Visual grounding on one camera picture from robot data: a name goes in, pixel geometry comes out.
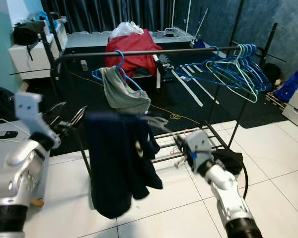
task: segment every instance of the clothes drying rack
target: clothes drying rack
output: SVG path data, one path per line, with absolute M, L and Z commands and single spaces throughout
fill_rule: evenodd
M 62 48 L 61 48 L 60 41 L 59 41 L 58 36 L 57 36 L 57 32 L 56 32 L 54 24 L 53 24 L 53 18 L 50 14 L 50 10 L 48 8 L 47 1 L 46 0 L 41 0 L 41 2 L 42 2 L 42 7 L 43 7 L 44 11 L 47 14 L 47 17 L 48 17 L 48 20 L 49 20 L 49 23 L 50 23 L 50 26 L 51 26 L 52 33 L 54 35 L 54 39 L 55 39 L 58 51 L 60 53 L 60 56 L 57 59 L 54 59 L 53 54 L 51 52 L 50 44 L 48 43 L 48 41 L 46 39 L 46 35 L 45 35 L 44 32 L 41 32 L 42 43 L 43 43 L 44 49 L 46 51 L 46 54 L 47 54 L 47 57 L 48 57 L 48 60 L 49 60 L 50 66 L 51 66 L 51 70 L 50 70 L 51 77 L 50 77 L 50 79 L 51 79 L 52 87 L 53 87 L 53 90 L 54 90 L 54 94 L 55 94 L 56 100 L 61 101 L 62 100 L 62 95 L 61 95 L 61 92 L 60 92 L 60 90 L 57 86 L 57 81 L 61 78 L 61 76 L 60 76 L 61 63 L 66 62 L 67 60 L 85 59 L 85 58 L 88 58 L 88 57 L 114 57 L 114 56 L 120 56 L 120 54 L 118 52 L 64 54 L 64 52 L 62 51 Z M 240 47 L 231 46 L 231 45 L 235 43 L 233 38 L 234 38 L 235 33 L 236 33 L 237 24 L 238 24 L 239 17 L 240 17 L 241 11 L 242 11 L 243 3 L 244 3 L 244 0 L 241 0 L 241 4 L 240 4 L 239 10 L 238 10 L 238 13 L 237 13 L 237 16 L 236 16 L 236 20 L 235 20 L 235 23 L 234 23 L 234 29 L 233 29 L 233 33 L 232 33 L 231 40 L 230 40 L 230 46 L 228 46 L 228 47 L 219 47 L 219 50 L 222 51 L 222 52 L 240 50 Z M 261 62 L 265 62 L 265 58 L 266 58 L 267 52 L 269 50 L 270 44 L 272 42 L 272 39 L 274 37 L 276 27 L 277 27 L 277 25 L 274 25 L 274 27 L 271 31 L 271 34 L 269 36 L 269 39 L 267 41 L 267 44 L 265 46 L 265 50 L 262 52 L 262 54 L 256 54 L 256 56 L 258 56 L 260 58 Z M 156 55 L 156 54 L 157 55 L 159 55 L 159 54 L 184 54 L 184 53 L 204 54 L 204 53 L 216 52 L 216 51 L 217 50 L 214 49 L 214 48 L 197 48 L 197 49 L 161 50 L 161 51 L 129 51 L 129 52 L 123 52 L 123 54 L 125 56 Z M 66 64 L 64 64 L 63 69 L 65 71 L 68 71 L 68 68 L 66 67 Z M 202 130 L 207 130 L 208 129 L 208 130 L 210 130 L 209 132 L 211 134 L 209 133 L 208 138 L 209 138 L 211 144 L 213 145 L 212 149 L 217 149 L 217 148 L 221 148 L 221 147 L 224 148 L 224 149 L 228 149 L 228 148 L 230 148 L 230 146 L 232 144 L 232 141 L 235 137 L 235 133 L 236 133 L 237 128 L 239 126 L 239 123 L 240 123 L 240 120 L 242 118 L 243 112 L 246 108 L 247 100 L 245 99 L 244 102 L 243 102 L 240 113 L 239 113 L 238 117 L 236 118 L 236 125 L 235 125 L 235 128 L 234 128 L 234 131 L 231 135 L 229 143 L 226 144 L 224 142 L 224 140 L 220 137 L 220 135 L 216 132 L 216 130 L 212 127 L 212 117 L 213 117 L 214 109 L 216 107 L 216 101 L 217 101 L 217 98 L 218 98 L 219 89 L 220 89 L 220 85 L 218 85 L 217 88 L 216 88 L 216 92 L 215 92 L 215 95 L 214 95 L 214 100 L 213 100 L 213 103 L 212 103 L 212 108 L 211 108 L 211 111 L 210 111 L 209 118 L 207 120 L 201 121 L 199 129 L 202 129 Z M 164 138 L 164 137 L 168 137 L 168 136 L 170 136 L 170 135 L 169 134 L 158 135 L 158 136 L 156 136 L 156 139 L 160 139 L 160 138 Z M 77 141 L 77 143 L 80 147 L 81 154 L 82 154 L 82 157 L 84 159 L 84 162 L 85 162 L 87 171 L 89 173 L 89 176 L 91 176 L 90 166 L 89 166 L 89 163 L 88 163 L 85 151 L 84 151 L 84 147 L 83 147 L 83 144 L 82 144 L 81 139 L 79 137 L 79 134 L 76 130 L 74 130 L 74 137 L 75 137 L 75 139 L 76 139 L 76 141 Z M 215 145 L 213 140 L 212 140 L 213 138 L 216 138 L 220 144 Z M 172 147 L 172 146 L 175 146 L 175 143 L 168 143 L 168 144 L 162 145 L 161 148 L 167 148 L 167 147 Z M 153 160 L 152 162 L 153 163 L 158 163 L 158 162 L 161 162 L 161 161 L 166 161 L 166 160 L 174 159 L 174 158 L 181 157 L 181 156 L 183 156 L 183 154 L 176 153 L 176 154 L 161 157 L 159 159 Z

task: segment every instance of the black rug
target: black rug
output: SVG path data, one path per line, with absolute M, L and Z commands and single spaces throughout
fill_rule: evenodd
M 164 43 L 160 45 L 164 49 L 185 49 L 189 47 L 188 42 Z M 105 47 L 69 48 L 66 50 L 66 53 L 71 53 L 72 51 L 76 53 L 104 52 Z M 212 56 L 212 53 L 168 55 L 174 66 L 184 63 L 202 62 Z M 67 110 L 63 115 L 64 119 L 70 119 L 80 107 L 85 105 L 91 111 L 112 111 L 106 101 L 102 85 L 95 81 L 90 74 L 93 69 L 104 67 L 104 58 L 86 58 L 85 60 L 88 64 L 88 72 L 81 70 L 80 62 L 77 59 L 69 60 L 67 63 L 62 64 L 62 74 L 61 79 L 58 81 L 58 86 L 63 99 L 68 103 Z M 141 79 L 137 83 L 147 91 L 151 98 L 152 106 L 149 110 L 169 119 L 168 128 L 172 131 L 197 127 L 200 122 L 209 118 L 213 101 L 193 80 L 187 82 L 187 84 L 203 103 L 202 107 L 194 101 L 178 80 L 162 83 L 159 91 L 155 89 L 155 82 L 152 78 Z M 215 95 L 216 86 L 214 84 L 208 82 L 202 82 L 201 84 L 213 96 Z M 44 95 L 43 111 L 56 102 L 48 79 L 30 81 L 28 91 Z M 220 104 L 215 106 L 211 123 L 220 123 L 237 118 L 243 104 L 242 98 L 233 94 L 225 87 L 221 87 L 218 101 Z M 241 125 L 244 128 L 251 128 L 282 120 L 286 120 L 286 118 L 281 115 L 281 111 L 266 101 L 264 94 L 259 94 L 256 104 L 247 103 Z M 79 127 L 79 133 L 83 144 L 86 145 L 83 125 Z M 154 134 L 161 133 L 163 131 L 154 130 Z M 68 153 L 78 149 L 74 138 L 68 136 L 62 141 L 61 146 L 57 150 L 52 151 L 51 155 Z

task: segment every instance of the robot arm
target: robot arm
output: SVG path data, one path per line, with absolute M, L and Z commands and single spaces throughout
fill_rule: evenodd
M 19 149 L 9 154 L 0 173 L 0 238 L 24 238 L 26 212 L 32 191 L 40 181 L 48 151 L 60 145 L 61 137 L 79 124 L 85 112 L 82 108 L 70 122 L 61 121 L 57 116 L 47 125 L 38 109 L 40 102 L 41 95 L 38 94 L 19 93 L 15 96 L 16 116 L 32 134 Z M 53 110 L 62 106 L 64 103 L 57 104 Z
M 234 175 L 214 162 L 206 133 L 199 130 L 185 139 L 178 136 L 176 144 L 193 173 L 200 174 L 210 184 L 228 238 L 262 238 L 245 200 L 238 193 Z

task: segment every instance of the black curtain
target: black curtain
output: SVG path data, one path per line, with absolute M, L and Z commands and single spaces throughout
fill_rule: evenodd
M 46 0 L 50 11 L 66 16 L 68 32 L 112 31 L 133 21 L 150 31 L 171 26 L 173 0 Z

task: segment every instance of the red bag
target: red bag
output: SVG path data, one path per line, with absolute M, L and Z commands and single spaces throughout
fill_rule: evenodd
M 147 29 L 144 34 L 133 33 L 129 36 L 118 36 L 108 42 L 106 52 L 115 50 L 124 51 L 156 51 L 162 50 L 162 47 L 156 45 Z M 105 66 L 112 67 L 121 63 L 121 57 L 106 57 Z M 150 74 L 156 76 L 156 66 L 152 55 L 147 56 L 126 56 L 125 63 L 122 65 L 125 73 L 132 77 L 136 68 L 143 67 L 148 69 Z

